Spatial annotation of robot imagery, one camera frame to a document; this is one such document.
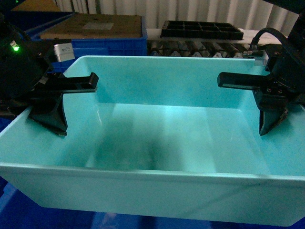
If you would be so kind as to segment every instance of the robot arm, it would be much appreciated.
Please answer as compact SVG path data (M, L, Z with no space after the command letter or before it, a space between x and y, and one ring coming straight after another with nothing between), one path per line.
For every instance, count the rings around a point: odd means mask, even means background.
M26 107L29 115L58 135L66 135L67 122L63 109L64 93L95 92L98 77L66 78L62 73L49 73L51 61L73 59L70 40L31 41L0 13L0 117L13 119ZM54 55L54 46L63 45L63 55Z
M260 110L259 134L265 135L279 125L288 114L288 104L305 104L305 2L303 0L267 0L298 13L288 38L273 28L264 28L253 38L250 50L259 53L259 38L265 32L274 35L282 44L279 50L265 46L269 60L267 76L220 73L219 87L252 90Z

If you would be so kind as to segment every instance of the green led light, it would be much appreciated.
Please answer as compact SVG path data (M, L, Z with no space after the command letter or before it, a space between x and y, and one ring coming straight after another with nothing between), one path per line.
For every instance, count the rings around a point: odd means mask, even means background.
M15 46L15 47L13 47L13 50L17 52L19 50L19 48L20 48L19 46Z

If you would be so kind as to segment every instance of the label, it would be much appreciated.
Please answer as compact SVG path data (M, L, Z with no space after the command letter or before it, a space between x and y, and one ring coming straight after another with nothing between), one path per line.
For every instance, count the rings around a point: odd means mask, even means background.
M111 30L114 23L88 22L83 29L86 30Z

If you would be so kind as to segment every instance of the cardboard box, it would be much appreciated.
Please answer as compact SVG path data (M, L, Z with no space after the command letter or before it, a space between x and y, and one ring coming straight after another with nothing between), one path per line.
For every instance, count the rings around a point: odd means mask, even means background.
M141 16L76 14L41 34L42 39L142 37Z

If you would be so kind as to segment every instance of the turquoise plastic bin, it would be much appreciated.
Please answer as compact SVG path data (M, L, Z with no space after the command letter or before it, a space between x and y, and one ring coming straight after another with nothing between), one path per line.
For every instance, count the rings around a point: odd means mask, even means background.
M289 226L305 216L305 112L259 136L251 91L220 72L267 74L253 60L86 56L67 77L68 135L27 118L0 133L0 176L43 207Z

